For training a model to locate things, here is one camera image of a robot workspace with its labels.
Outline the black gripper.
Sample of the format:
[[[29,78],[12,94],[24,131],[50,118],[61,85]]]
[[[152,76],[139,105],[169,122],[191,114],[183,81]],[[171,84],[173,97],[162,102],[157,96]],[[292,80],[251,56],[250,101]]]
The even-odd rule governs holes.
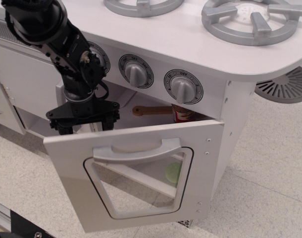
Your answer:
[[[73,127],[100,122],[103,130],[113,130],[114,123],[120,119],[120,104],[107,100],[91,98],[84,103],[66,102],[46,113],[50,127],[60,135],[73,134]]]

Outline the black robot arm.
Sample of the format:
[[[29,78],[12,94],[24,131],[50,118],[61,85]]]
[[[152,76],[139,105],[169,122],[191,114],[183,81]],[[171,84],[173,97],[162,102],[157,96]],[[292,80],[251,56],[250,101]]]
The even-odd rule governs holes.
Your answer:
[[[47,112],[46,117],[61,135],[72,134],[73,126],[100,122],[112,130],[120,118],[120,105],[98,98],[95,90],[106,76],[105,67],[88,41],[68,19],[60,0],[3,0],[5,20],[17,40],[50,58],[63,81],[66,103]]]

